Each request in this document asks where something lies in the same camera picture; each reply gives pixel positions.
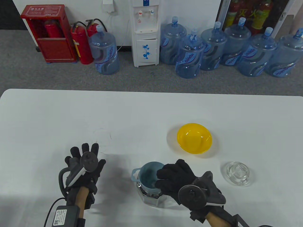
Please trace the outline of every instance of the cup handle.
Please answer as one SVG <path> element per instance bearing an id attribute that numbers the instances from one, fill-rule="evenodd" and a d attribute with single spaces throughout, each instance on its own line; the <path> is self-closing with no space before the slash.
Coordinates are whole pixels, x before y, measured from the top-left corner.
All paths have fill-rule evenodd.
<path id="1" fill-rule="evenodd" d="M 134 181 L 134 182 L 140 182 L 139 179 L 136 179 L 136 178 L 134 177 L 134 174 L 135 174 L 138 170 L 140 170 L 140 169 L 141 169 L 141 168 L 133 169 L 133 171 L 132 171 L 132 176 L 131 176 L 131 180 L 132 180 L 132 181 Z"/>

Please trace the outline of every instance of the gray carpet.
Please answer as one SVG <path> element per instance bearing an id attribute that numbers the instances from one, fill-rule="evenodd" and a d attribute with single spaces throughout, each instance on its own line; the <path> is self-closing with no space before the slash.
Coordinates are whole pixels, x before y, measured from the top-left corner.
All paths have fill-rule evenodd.
<path id="1" fill-rule="evenodd" d="M 245 77 L 221 65 L 194 79 L 183 79 L 175 74 L 174 66 L 160 63 L 136 68 L 130 52 L 119 52 L 119 58 L 121 69 L 110 76 L 99 74 L 93 64 L 46 64 L 28 31 L 0 30 L 0 95 L 9 88 L 29 88 L 303 96 L 302 62 L 282 79 L 265 73 Z"/>

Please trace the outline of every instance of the forearm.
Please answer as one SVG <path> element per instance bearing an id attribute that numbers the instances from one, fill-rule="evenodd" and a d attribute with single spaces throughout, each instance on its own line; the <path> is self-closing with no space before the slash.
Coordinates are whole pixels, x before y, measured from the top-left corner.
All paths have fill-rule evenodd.
<path id="1" fill-rule="evenodd" d="M 224 221 L 223 219 L 219 218 L 211 212 L 209 212 L 205 218 L 211 227 L 231 227 L 228 222 Z"/>
<path id="2" fill-rule="evenodd" d="M 88 196 L 89 189 L 86 187 L 81 187 L 77 196 L 76 196 L 76 202 L 75 205 L 80 208 L 79 218 L 83 218 L 84 215 L 84 208 L 85 208 L 85 202 L 86 198 Z"/>

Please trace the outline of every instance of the yellow label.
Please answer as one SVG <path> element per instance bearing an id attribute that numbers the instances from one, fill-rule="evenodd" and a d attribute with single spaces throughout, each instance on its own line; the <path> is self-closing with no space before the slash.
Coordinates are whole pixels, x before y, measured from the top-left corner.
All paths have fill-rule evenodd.
<path id="1" fill-rule="evenodd" d="M 226 19 L 225 19 L 225 27 L 230 27 L 234 23 L 235 17 L 237 15 L 237 12 L 235 13 L 227 13 Z"/>
<path id="2" fill-rule="evenodd" d="M 78 53 L 78 56 L 81 57 L 81 56 L 80 56 L 80 53 L 79 53 L 79 50 L 78 50 L 78 45 L 79 45 L 79 43 L 77 43 L 75 40 L 73 40 L 73 41 L 74 41 L 75 48 L 76 48 L 76 51 L 77 51 L 77 53 Z"/>
<path id="3" fill-rule="evenodd" d="M 255 29 L 262 29 L 266 18 L 269 16 L 269 12 L 270 10 L 258 10 L 251 26 Z"/>

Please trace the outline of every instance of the blue flower pattern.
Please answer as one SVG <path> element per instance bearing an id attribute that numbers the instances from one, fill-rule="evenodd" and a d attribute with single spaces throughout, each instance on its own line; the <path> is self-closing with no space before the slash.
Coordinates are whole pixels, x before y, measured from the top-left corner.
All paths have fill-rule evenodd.
<path id="1" fill-rule="evenodd" d="M 146 45 L 144 45 L 143 46 L 143 57 L 145 57 L 145 59 L 148 59 L 148 55 L 149 55 L 149 52 L 148 52 L 148 50 L 149 50 L 149 47 L 148 47 L 148 45 L 146 44 Z"/>

